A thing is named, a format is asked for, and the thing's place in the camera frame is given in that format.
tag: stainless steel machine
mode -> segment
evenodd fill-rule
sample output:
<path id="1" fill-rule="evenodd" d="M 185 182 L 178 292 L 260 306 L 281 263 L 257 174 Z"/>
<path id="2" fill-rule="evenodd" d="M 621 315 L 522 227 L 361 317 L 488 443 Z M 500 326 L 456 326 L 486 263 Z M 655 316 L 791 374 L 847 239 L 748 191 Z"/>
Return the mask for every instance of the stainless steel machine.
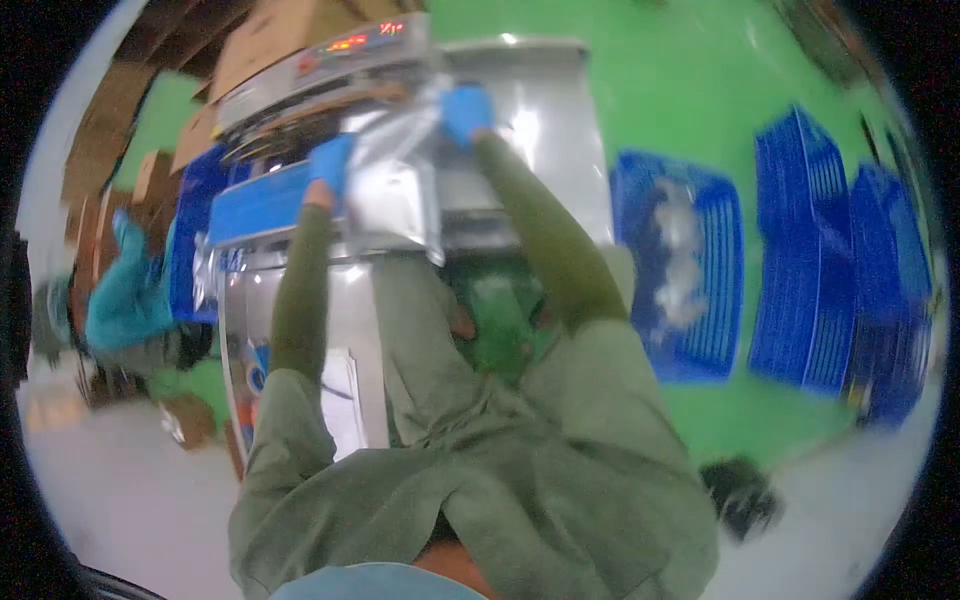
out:
<path id="1" fill-rule="evenodd" d="M 437 46 L 430 41 L 428 16 L 410 13 L 303 50 L 258 74 L 222 101 L 218 132 L 234 157 L 253 161 L 253 177 L 241 185 L 270 189 L 277 174 L 295 175 L 302 169 L 306 152 L 323 139 L 363 131 L 412 98 L 429 108 L 423 98 L 429 98 L 424 94 L 431 85 L 479 84 L 492 96 L 500 133 L 591 238 L 610 244 L 607 171 L 587 59 L 586 47 L 568 38 L 504 34 Z M 438 135 L 421 156 L 429 168 L 418 171 L 418 177 L 427 173 L 422 181 L 435 194 L 443 254 L 455 259 L 466 252 L 516 252 L 516 235 L 469 154 Z M 234 195 L 245 198 L 245 204 L 236 201 L 218 210 L 215 202 L 211 216 L 209 243 L 230 255 L 228 272 L 220 275 L 219 321 L 231 410 L 250 397 L 243 347 L 250 339 L 269 337 L 276 286 L 299 209 L 293 188 L 285 189 L 289 198 L 279 200 L 259 193 Z M 404 193 L 422 189 L 406 187 Z M 230 191 L 221 196 L 230 197 Z M 253 217 L 231 218 L 241 213 Z M 411 250 L 416 244 L 384 238 L 358 248 L 348 241 L 348 229 L 344 225 L 331 248 L 329 344 L 347 348 L 354 359 L 368 442 L 383 447 L 388 443 L 386 407 L 364 256 Z"/>

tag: blue plastic crate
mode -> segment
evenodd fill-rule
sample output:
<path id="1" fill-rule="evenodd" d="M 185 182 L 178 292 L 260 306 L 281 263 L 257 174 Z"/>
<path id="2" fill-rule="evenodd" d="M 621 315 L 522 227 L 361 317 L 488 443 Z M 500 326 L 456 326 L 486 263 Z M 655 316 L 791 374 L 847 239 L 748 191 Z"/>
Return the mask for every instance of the blue plastic crate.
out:
<path id="1" fill-rule="evenodd" d="M 791 106 L 755 144 L 756 223 L 766 239 L 850 229 L 843 158 L 809 114 Z"/>
<path id="2" fill-rule="evenodd" d="M 848 252 L 818 233 L 768 243 L 750 370 L 818 395 L 839 396 L 855 310 Z"/>
<path id="3" fill-rule="evenodd" d="M 708 312 L 685 332 L 659 343 L 645 334 L 645 307 L 635 296 L 631 321 L 643 339 L 647 356 L 660 381 L 721 381 L 736 360 L 743 308 L 743 222 L 732 182 L 688 162 L 643 152 L 620 154 L 611 172 L 613 231 L 617 243 L 630 248 L 635 263 L 647 258 L 645 235 L 650 211 L 649 192 L 657 177 L 686 183 L 694 190 L 694 208 L 701 217 L 705 245 L 697 256 L 704 272 L 701 293 Z"/>
<path id="4" fill-rule="evenodd" d="M 931 322 L 925 310 L 893 320 L 857 319 L 850 382 L 865 390 L 868 424 L 896 429 L 924 391 Z"/>
<path id="5" fill-rule="evenodd" d="M 217 322 L 215 306 L 197 312 L 193 303 L 194 239 L 199 231 L 206 231 L 210 220 L 213 198 L 227 187 L 231 177 L 245 177 L 244 171 L 221 164 L 227 147 L 218 144 L 197 156 L 183 169 L 177 214 L 171 226 L 173 236 L 170 264 L 170 308 L 174 319 L 198 323 Z"/>
<path id="6" fill-rule="evenodd" d="M 858 307 L 871 318 L 909 317 L 933 293 L 917 215 L 903 183 L 861 164 L 851 190 Z"/>

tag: light blue cap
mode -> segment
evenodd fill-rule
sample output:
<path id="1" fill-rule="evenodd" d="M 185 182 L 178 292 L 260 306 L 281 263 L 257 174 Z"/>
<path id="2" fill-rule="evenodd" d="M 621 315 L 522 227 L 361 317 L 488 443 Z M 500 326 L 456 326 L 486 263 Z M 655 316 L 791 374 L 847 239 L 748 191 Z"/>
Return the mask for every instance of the light blue cap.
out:
<path id="1" fill-rule="evenodd" d="M 485 600 L 472 589 L 398 563 L 325 566 L 280 587 L 270 600 Z"/>

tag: olive green clothing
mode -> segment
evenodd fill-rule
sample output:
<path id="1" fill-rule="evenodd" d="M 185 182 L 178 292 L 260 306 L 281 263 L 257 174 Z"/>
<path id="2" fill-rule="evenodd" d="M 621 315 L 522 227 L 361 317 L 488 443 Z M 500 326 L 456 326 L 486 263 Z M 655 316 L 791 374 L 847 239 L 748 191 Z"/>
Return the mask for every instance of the olive green clothing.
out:
<path id="1" fill-rule="evenodd" d="M 305 205 L 300 211 L 298 235 L 294 236 L 286 274 L 276 291 L 271 372 L 293 369 L 314 378 L 324 370 L 325 274 L 332 235 L 329 213 L 319 206 Z"/>
<path id="2" fill-rule="evenodd" d="M 506 148 L 485 145 L 489 155 Z M 247 598 L 325 565 L 410 564 L 440 511 L 504 598 L 692 599 L 712 575 L 713 508 L 626 321 L 629 254 L 607 250 L 612 274 L 582 232 L 549 235 L 575 222 L 512 159 L 485 152 L 478 148 L 481 168 L 503 178 L 494 187 L 570 333 L 507 389 L 457 351 L 455 300 L 426 260 L 376 258 L 384 387 L 404 447 L 360 450 L 334 465 L 316 385 L 329 225 L 325 212 L 305 207 L 272 344 L 316 354 L 282 366 L 272 359 L 260 399 L 229 521 L 231 573 Z"/>
<path id="3" fill-rule="evenodd" d="M 593 319 L 629 318 L 603 257 L 576 219 L 500 136 L 474 144 L 477 165 L 516 230 L 534 275 L 571 331 Z"/>

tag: blue tray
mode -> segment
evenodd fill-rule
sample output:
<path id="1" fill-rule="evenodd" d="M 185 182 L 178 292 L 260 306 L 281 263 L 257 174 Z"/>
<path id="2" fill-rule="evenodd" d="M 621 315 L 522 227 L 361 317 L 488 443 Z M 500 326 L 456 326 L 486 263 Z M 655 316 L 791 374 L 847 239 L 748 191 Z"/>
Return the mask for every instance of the blue tray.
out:
<path id="1" fill-rule="evenodd" d="M 818 395 L 840 396 L 855 310 L 848 253 L 818 234 L 767 244 L 750 370 Z"/>
<path id="2" fill-rule="evenodd" d="M 647 334 L 649 294 L 637 289 L 631 321 L 660 381 L 722 381 L 730 377 L 736 360 L 743 308 L 743 222 L 739 197 L 730 180 L 708 169 L 665 156 L 622 152 L 610 177 L 613 231 L 617 243 L 630 248 L 638 266 L 658 251 L 650 246 L 647 228 L 653 209 L 649 192 L 660 176 L 686 183 L 694 190 L 694 208 L 701 218 L 706 241 L 697 259 L 704 271 L 702 293 L 708 312 L 687 331 L 654 343 Z"/>
<path id="3" fill-rule="evenodd" d="M 871 318 L 909 319 L 933 293 L 917 216 L 903 183 L 861 164 L 851 191 L 858 307 Z"/>
<path id="4" fill-rule="evenodd" d="M 310 183 L 309 166 L 297 162 L 224 190 L 210 212 L 210 244 L 296 225 Z"/>
<path id="5" fill-rule="evenodd" d="M 850 229 L 840 150 L 813 118 L 793 105 L 756 145 L 756 223 L 766 239 Z"/>
<path id="6" fill-rule="evenodd" d="M 858 318 L 850 379 L 868 388 L 867 424 L 900 427 L 924 391 L 931 323 L 926 311 L 893 320 Z"/>

